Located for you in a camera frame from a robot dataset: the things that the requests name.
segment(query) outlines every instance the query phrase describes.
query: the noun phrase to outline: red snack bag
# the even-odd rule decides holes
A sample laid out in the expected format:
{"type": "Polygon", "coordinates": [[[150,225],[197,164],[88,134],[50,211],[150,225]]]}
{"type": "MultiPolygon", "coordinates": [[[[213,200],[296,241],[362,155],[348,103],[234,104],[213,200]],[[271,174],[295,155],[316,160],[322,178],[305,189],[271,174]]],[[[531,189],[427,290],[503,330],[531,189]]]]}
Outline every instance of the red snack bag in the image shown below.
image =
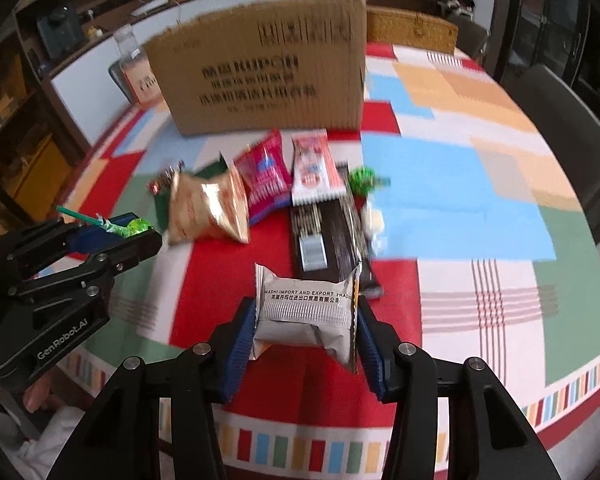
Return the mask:
{"type": "Polygon", "coordinates": [[[279,130],[248,147],[234,158],[234,164],[247,185],[250,225],[291,204],[291,176],[282,158],[279,130]]]}

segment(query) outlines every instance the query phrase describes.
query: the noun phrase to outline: colorful tablecloth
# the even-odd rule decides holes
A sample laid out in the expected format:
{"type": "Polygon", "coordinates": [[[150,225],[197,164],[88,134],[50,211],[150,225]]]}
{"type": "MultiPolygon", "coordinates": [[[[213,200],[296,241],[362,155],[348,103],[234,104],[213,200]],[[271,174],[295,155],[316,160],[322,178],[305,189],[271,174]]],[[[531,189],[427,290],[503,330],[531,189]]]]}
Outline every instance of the colorful tablecloth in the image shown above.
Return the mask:
{"type": "MultiPolygon", "coordinates": [[[[97,147],[65,205],[155,222],[146,184],[183,159],[226,160],[264,132],[182,137],[167,107],[132,108],[97,147]]],[[[361,131],[328,130],[336,160],[391,178],[374,203],[386,224],[373,261],[386,291],[379,319],[433,357],[483,357],[546,446],[600,405],[600,261],[578,200],[549,147],[502,88],[465,56],[373,44],[361,131]]],[[[290,165],[290,132],[283,132],[290,165]]],[[[97,394],[129,355],[171,358],[204,341],[254,292],[254,263],[291,276],[288,212],[251,244],[169,247],[116,279],[112,319],[61,367],[97,394]]],[[[61,260],[54,268],[79,263],[61,260]]],[[[248,365],[235,400],[216,410],[225,463],[291,478],[375,479],[394,409],[364,374],[319,349],[275,346],[248,365]]],[[[170,439],[170,404],[160,436],[170,439]]],[[[436,469],[448,455],[440,400],[436,469]]]]}

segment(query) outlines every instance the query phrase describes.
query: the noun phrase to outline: black chair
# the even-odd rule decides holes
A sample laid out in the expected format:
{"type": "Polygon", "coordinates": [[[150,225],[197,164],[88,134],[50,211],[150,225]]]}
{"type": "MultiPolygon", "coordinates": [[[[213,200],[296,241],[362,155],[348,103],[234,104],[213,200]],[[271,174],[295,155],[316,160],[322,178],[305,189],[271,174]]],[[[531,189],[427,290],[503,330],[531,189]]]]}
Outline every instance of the black chair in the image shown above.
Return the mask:
{"type": "Polygon", "coordinates": [[[526,70],[505,90],[554,152],[586,212],[600,197],[600,120],[542,64],[526,70]]]}
{"type": "Polygon", "coordinates": [[[456,42],[458,48],[470,58],[476,61],[481,60],[487,49],[489,31],[472,22],[467,16],[450,14],[446,20],[458,27],[458,41],[456,42]]]}

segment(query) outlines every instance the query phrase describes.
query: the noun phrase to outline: metal screw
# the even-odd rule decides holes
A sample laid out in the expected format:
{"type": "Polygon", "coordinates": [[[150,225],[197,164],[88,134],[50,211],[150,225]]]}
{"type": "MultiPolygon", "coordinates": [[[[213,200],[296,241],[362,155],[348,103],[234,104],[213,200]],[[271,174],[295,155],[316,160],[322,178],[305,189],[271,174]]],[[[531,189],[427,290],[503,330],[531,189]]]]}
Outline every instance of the metal screw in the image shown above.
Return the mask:
{"type": "Polygon", "coordinates": [[[207,355],[209,352],[211,352],[209,343],[196,343],[193,345],[193,353],[196,355],[207,355]]]}
{"type": "Polygon", "coordinates": [[[139,357],[127,357],[125,362],[122,363],[123,367],[127,370],[135,370],[140,366],[140,358],[139,357]]]}
{"type": "Polygon", "coordinates": [[[480,371],[484,370],[486,364],[479,357],[469,357],[469,366],[474,370],[480,371]]]}
{"type": "Polygon", "coordinates": [[[400,343],[398,345],[398,352],[404,355],[413,355],[416,353],[416,345],[412,343],[400,343]]]}

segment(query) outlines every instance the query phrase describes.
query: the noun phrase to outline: orange label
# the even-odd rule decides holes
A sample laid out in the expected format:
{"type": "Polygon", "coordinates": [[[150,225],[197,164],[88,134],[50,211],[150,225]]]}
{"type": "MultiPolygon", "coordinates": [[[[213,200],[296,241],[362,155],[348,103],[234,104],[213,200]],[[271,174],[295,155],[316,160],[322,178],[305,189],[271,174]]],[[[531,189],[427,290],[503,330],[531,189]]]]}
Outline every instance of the orange label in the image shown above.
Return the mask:
{"type": "Polygon", "coordinates": [[[162,94],[148,59],[141,59],[134,65],[126,66],[124,73],[138,103],[144,104],[152,102],[162,94]]]}

